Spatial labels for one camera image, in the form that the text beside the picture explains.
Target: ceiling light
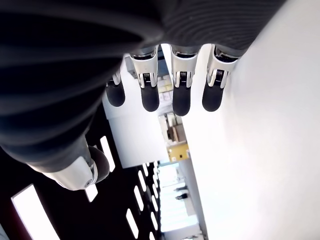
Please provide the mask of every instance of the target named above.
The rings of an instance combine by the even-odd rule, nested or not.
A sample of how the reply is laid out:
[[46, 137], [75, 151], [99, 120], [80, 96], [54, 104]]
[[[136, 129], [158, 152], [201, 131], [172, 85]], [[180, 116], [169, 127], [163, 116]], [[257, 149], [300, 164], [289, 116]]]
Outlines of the ceiling light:
[[154, 195], [155, 195], [155, 198], [158, 198], [158, 191], [156, 189], [156, 186], [154, 184], [152, 184], [152, 188], [153, 188], [153, 191], [154, 191]]
[[152, 178], [153, 178], [153, 181], [154, 181], [155, 187], [156, 187], [156, 188], [158, 188], [158, 186], [159, 186], [159, 185], [158, 185], [158, 181], [157, 181], [157, 179], [156, 179], [156, 176], [155, 176], [155, 175], [153, 175], [153, 176], [152, 176]]
[[134, 195], [135, 195], [135, 199], [139, 205], [140, 211], [143, 211], [144, 210], [144, 202], [142, 201], [138, 186], [134, 187]]
[[85, 193], [89, 202], [91, 203], [98, 195], [98, 189], [95, 184], [92, 184], [85, 189]]
[[158, 173], [156, 168], [153, 169], [153, 173], [155, 175], [155, 179], [158, 179]]
[[114, 162], [114, 158], [112, 157], [112, 154], [111, 154], [110, 147], [109, 147], [109, 144], [108, 144], [106, 136], [103, 136], [100, 139], [100, 143], [102, 145], [103, 153], [104, 153], [106, 159], [108, 159], [109, 166], [110, 166], [110, 172], [113, 172], [115, 170], [115, 168], [116, 168], [116, 165], [115, 165], [115, 162]]
[[158, 230], [158, 223], [157, 223], [157, 221], [156, 221], [156, 217], [155, 217], [155, 214], [154, 214], [153, 211], [151, 212], [151, 220], [152, 220], [154, 229], [155, 229], [155, 230]]
[[142, 176], [142, 172], [140, 170], [138, 172], [138, 176], [139, 176], [139, 180], [140, 180], [140, 183], [141, 183], [142, 190], [145, 192], [147, 190], [147, 186], [146, 186], [146, 183], [145, 183], [145, 180], [144, 180], [144, 176]]
[[148, 173], [147, 165], [145, 163], [142, 164], [142, 168], [143, 168], [143, 171], [144, 171], [144, 175], [146, 177], [148, 177], [149, 173]]
[[157, 205], [155, 196], [152, 195], [151, 198], [152, 198], [152, 203], [153, 203], [154, 209], [155, 209], [156, 212], [158, 212], [158, 205]]
[[135, 222], [134, 216], [132, 215], [132, 212], [129, 208], [126, 211], [125, 216], [126, 216], [126, 220], [128, 221], [128, 223], [130, 225], [130, 228], [131, 228], [131, 231], [133, 233], [134, 238], [137, 239], [138, 235], [139, 235], [139, 230], [138, 230], [137, 224]]
[[11, 200], [33, 240], [59, 240], [33, 185], [13, 196]]
[[150, 232], [150, 234], [149, 234], [149, 239], [150, 240], [155, 240], [154, 234], [152, 232]]

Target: black ceiling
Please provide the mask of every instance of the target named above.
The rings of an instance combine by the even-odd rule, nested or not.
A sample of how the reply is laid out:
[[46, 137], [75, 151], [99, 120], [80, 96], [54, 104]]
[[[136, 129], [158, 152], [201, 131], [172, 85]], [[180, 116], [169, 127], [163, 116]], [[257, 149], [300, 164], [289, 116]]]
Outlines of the black ceiling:
[[[134, 240], [126, 219], [128, 209], [131, 209], [137, 224], [139, 240], [148, 240], [150, 232], [153, 232], [156, 239], [160, 236], [160, 231], [155, 231], [150, 217], [151, 211], [155, 213], [157, 219], [159, 219], [159, 214], [156, 214], [148, 195], [143, 194], [138, 179], [138, 171], [142, 171], [142, 167], [122, 169], [112, 132], [101, 105], [86, 135], [88, 145], [96, 145], [102, 150], [100, 138], [103, 136], [106, 136], [108, 140], [115, 162], [115, 170], [96, 185], [98, 195], [93, 202], [88, 201], [84, 190], [64, 189], [29, 166], [13, 160], [0, 148], [2, 183], [0, 224], [10, 240], [31, 239], [11, 202], [12, 196], [30, 184], [34, 184], [44, 210], [61, 240]], [[145, 177], [150, 189], [153, 183], [153, 167], [151, 163], [148, 167], [150, 174]], [[144, 204], [142, 212], [135, 198], [135, 185], [139, 187], [142, 195]]]

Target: robotic hand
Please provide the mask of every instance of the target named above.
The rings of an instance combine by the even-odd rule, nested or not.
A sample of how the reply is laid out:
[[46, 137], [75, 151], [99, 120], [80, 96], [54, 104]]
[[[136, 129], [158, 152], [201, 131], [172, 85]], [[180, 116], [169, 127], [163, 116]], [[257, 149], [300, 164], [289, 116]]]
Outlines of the robotic hand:
[[284, 1], [1, 1], [2, 149], [69, 190], [98, 183], [109, 174], [108, 160], [85, 134], [105, 91], [111, 105], [125, 101], [124, 54], [153, 112], [158, 45], [171, 45], [173, 110], [184, 116], [200, 48], [215, 44], [202, 105], [216, 111], [238, 59]]

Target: white wall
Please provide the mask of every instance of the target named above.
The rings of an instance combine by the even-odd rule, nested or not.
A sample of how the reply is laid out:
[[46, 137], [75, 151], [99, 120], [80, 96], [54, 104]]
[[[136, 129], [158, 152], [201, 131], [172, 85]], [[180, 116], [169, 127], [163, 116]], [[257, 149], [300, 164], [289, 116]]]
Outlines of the white wall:
[[160, 160], [168, 162], [158, 115], [144, 109], [138, 81], [127, 72], [124, 62], [121, 65], [121, 79], [125, 92], [124, 104], [120, 107], [112, 106], [106, 94], [102, 103], [122, 167]]
[[208, 51], [182, 119], [209, 239], [320, 239], [320, 1], [285, 6], [213, 113], [201, 104]]
[[193, 224], [190, 226], [182, 227], [177, 230], [166, 231], [164, 233], [165, 240], [182, 240], [186, 237], [200, 234], [201, 230], [199, 224]]

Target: black fingertip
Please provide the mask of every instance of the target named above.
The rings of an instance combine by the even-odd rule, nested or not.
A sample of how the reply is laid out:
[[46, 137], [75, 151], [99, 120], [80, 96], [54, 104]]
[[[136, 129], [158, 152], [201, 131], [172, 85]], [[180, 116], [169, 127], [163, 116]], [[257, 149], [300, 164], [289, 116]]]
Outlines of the black fingertip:
[[185, 116], [190, 110], [191, 87], [173, 86], [173, 111], [178, 116]]
[[148, 112], [154, 112], [159, 107], [158, 86], [145, 86], [141, 88], [142, 105]]
[[126, 100], [124, 85], [122, 81], [115, 85], [112, 81], [108, 82], [108, 86], [105, 88], [106, 96], [109, 103], [114, 107], [120, 107]]
[[208, 112], [216, 111], [222, 101], [222, 95], [224, 93], [224, 88], [220, 88], [218, 85], [209, 86], [205, 83], [203, 96], [202, 96], [202, 106]]

